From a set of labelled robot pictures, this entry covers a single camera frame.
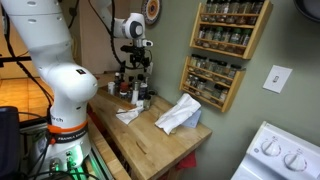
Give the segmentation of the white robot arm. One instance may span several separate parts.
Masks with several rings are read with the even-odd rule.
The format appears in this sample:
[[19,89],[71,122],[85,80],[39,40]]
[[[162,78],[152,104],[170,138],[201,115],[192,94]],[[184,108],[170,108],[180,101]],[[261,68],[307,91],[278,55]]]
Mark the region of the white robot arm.
[[47,132],[31,148],[28,173],[77,168],[91,150],[86,111],[97,79],[73,59],[58,0],[1,0],[1,5],[54,93]]

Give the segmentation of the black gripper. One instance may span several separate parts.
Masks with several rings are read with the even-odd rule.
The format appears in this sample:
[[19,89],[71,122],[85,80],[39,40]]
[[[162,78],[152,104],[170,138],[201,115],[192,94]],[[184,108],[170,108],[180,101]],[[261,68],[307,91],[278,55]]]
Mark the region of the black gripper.
[[133,69],[138,69],[139,66],[143,68],[150,66],[150,58],[145,56],[144,47],[123,45],[120,50],[130,54],[130,63]]

